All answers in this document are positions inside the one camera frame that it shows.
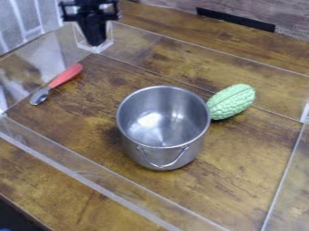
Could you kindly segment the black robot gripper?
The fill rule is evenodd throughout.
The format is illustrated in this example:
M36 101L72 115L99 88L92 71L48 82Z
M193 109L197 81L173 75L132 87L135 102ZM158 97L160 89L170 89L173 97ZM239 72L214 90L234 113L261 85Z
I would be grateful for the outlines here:
M119 0L70 0L60 1L59 7L66 22L79 21L79 26L91 46L106 41L106 21L120 18ZM92 16L96 17L96 35L92 26Z

